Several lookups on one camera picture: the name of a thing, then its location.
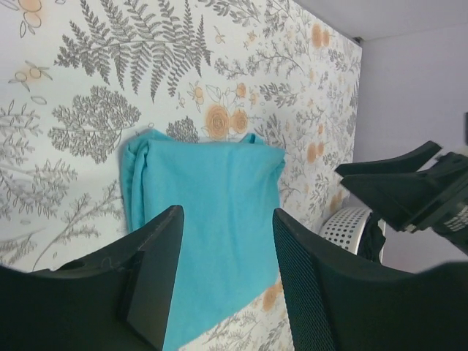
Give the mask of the teal t shirt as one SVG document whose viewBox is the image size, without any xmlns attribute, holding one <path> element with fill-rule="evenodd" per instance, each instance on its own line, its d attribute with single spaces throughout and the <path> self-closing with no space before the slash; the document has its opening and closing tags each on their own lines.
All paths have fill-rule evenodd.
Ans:
<svg viewBox="0 0 468 351">
<path fill-rule="evenodd" d="M 196 339 L 275 283 L 272 216 L 284 155 L 254 134 L 186 143 L 150 130 L 125 145 L 120 177 L 128 230 L 172 205 L 184 210 L 165 350 Z"/>
</svg>

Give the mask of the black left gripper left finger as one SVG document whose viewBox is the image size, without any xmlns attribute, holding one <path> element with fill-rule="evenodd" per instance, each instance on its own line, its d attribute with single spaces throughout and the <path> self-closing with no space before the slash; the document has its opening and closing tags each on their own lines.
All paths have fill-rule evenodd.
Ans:
<svg viewBox="0 0 468 351">
<path fill-rule="evenodd" d="M 183 228 L 183 208 L 172 205 L 57 270 L 2 267 L 1 348 L 161 350 Z"/>
</svg>

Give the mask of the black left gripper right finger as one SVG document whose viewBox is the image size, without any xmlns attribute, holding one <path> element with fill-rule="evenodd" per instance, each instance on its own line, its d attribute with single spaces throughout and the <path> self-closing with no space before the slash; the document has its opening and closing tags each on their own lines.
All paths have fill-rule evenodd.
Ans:
<svg viewBox="0 0 468 351">
<path fill-rule="evenodd" d="M 297 350 L 465 350 L 467 264 L 407 273 L 354 255 L 282 209 L 273 236 Z"/>
</svg>

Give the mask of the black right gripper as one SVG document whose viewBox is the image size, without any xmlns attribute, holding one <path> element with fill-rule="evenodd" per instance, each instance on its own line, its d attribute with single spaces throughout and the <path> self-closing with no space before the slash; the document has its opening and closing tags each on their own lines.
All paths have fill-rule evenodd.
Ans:
<svg viewBox="0 0 468 351">
<path fill-rule="evenodd" d="M 341 164 L 341 184 L 397 231 L 432 229 L 467 253 L 467 156 L 428 141 L 391 159 Z"/>
</svg>

